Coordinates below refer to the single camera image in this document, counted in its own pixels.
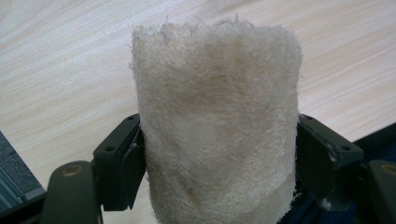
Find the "felt roll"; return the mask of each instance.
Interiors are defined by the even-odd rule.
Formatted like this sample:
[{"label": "felt roll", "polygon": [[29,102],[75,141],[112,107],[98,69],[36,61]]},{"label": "felt roll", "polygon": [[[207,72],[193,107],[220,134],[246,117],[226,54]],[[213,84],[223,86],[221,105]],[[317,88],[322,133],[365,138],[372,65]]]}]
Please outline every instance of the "felt roll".
[{"label": "felt roll", "polygon": [[295,187],[296,36],[247,21],[137,27],[133,71],[160,223],[276,223]]}]

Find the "fibrous wool material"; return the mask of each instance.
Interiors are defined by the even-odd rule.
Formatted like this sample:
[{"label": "fibrous wool material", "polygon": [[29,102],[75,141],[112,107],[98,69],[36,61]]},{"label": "fibrous wool material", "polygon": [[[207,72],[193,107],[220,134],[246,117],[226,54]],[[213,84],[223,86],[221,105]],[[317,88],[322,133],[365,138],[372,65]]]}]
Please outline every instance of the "fibrous wool material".
[{"label": "fibrous wool material", "polygon": [[301,48],[282,27],[164,24],[133,34],[160,223],[276,223],[290,209]]}]

